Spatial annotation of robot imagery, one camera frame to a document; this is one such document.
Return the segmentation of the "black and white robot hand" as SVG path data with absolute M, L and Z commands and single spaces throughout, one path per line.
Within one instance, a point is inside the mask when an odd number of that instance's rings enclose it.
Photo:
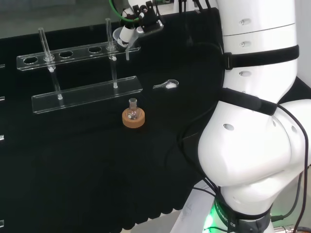
M 122 30 L 117 45 L 121 49 L 132 46 L 142 35 L 161 31 L 164 27 L 160 17 L 156 15 L 153 0 L 129 0 L 129 7 L 121 14 Z

